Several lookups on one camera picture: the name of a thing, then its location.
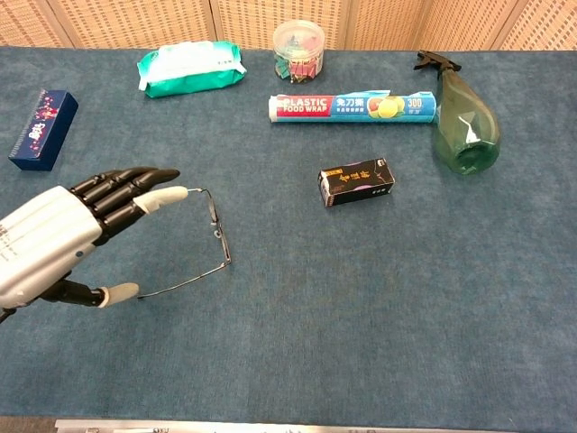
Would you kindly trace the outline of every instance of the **clear plastic jar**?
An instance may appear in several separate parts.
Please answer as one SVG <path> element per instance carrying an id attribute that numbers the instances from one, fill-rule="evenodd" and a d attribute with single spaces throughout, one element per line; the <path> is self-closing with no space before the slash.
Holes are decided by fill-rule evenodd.
<path id="1" fill-rule="evenodd" d="M 276 28 L 274 69 L 291 83 L 304 83 L 315 78 L 323 68 L 325 32 L 315 23 L 304 20 L 287 21 Z"/>

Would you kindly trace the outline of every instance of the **robotic hand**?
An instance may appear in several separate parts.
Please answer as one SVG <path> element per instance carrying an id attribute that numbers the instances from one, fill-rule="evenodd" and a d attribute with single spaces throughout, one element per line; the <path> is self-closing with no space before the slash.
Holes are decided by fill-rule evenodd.
<path id="1" fill-rule="evenodd" d="M 71 189 L 49 189 L 0 220 L 0 322 L 38 298 L 107 307 L 138 293 L 125 283 L 91 290 L 66 280 L 97 246 L 139 218 L 184 199 L 185 187 L 149 192 L 178 170 L 111 170 Z"/>

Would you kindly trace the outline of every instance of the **green wet wipes pack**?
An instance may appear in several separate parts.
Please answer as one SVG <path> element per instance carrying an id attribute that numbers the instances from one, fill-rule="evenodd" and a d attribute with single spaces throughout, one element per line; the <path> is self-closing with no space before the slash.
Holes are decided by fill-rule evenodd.
<path id="1" fill-rule="evenodd" d="M 149 97 L 225 88 L 243 79 L 241 50 L 230 42 L 182 42 L 149 52 L 137 63 L 138 86 Z"/>

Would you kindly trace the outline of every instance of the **jar lid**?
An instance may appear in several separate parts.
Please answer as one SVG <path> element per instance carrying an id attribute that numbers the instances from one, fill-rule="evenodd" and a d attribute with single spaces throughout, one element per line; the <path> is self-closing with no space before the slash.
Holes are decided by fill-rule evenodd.
<path id="1" fill-rule="evenodd" d="M 308 59 L 325 48 L 325 32 L 305 20 L 287 21 L 272 34 L 274 50 L 285 59 Z"/>

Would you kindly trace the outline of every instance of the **green spray bottle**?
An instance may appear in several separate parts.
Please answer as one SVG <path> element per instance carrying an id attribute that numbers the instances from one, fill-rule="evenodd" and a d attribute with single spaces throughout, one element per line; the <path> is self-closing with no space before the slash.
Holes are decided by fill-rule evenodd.
<path id="1" fill-rule="evenodd" d="M 435 149 L 461 174 L 488 169 L 499 156 L 497 117 L 457 74 L 461 66 L 430 51 L 420 51 L 415 69 L 439 69 Z"/>

